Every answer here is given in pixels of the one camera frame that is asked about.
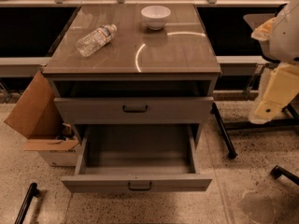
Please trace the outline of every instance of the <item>concrete floor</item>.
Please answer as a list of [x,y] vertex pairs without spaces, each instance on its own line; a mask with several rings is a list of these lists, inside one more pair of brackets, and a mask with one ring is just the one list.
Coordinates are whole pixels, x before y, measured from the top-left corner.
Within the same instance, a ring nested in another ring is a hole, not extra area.
[[[25,138],[3,120],[14,106],[0,105],[0,223],[14,223],[29,185],[40,194],[24,223],[220,223],[299,222],[299,187],[269,172],[280,166],[299,174],[299,128],[230,132],[238,156],[227,159],[217,122],[210,115],[197,148],[206,192],[71,194],[60,181],[73,167],[50,167],[36,152],[22,151]],[[224,121],[245,120],[252,102],[218,101]]]

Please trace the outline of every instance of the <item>box flap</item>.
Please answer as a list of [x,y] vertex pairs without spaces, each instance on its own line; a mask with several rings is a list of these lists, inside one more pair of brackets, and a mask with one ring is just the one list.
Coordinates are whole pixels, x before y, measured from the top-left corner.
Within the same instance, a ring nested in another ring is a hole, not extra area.
[[24,151],[67,151],[78,145],[78,140],[28,139]]
[[5,123],[26,138],[59,134],[63,120],[54,98],[48,81],[38,71]]

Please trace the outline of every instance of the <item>drawer handle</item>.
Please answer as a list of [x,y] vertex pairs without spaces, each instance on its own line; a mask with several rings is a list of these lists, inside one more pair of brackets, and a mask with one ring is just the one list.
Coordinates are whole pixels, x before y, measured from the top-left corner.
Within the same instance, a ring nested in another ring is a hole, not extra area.
[[152,188],[152,183],[151,182],[149,182],[149,187],[148,188],[142,188],[142,189],[132,188],[131,183],[130,182],[128,183],[128,189],[131,190],[131,191],[149,191],[149,190],[151,190],[151,188]]
[[145,105],[144,107],[128,107],[126,105],[122,106],[122,111],[125,113],[145,113],[147,112],[149,109],[149,107],[147,105]]

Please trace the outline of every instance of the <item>white bowl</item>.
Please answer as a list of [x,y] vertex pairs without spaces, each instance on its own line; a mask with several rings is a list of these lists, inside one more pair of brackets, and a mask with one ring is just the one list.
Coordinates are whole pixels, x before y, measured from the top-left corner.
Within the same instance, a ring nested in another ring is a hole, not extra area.
[[141,10],[142,21],[152,30],[160,30],[167,23],[170,9],[163,6],[149,6]]

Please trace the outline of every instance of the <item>clear bottle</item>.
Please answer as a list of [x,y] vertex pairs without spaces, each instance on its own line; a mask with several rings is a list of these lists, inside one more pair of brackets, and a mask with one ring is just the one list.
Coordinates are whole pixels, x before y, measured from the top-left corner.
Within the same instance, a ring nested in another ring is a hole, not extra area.
[[117,31],[115,25],[103,25],[76,42],[76,47],[84,57],[91,56],[114,37]]

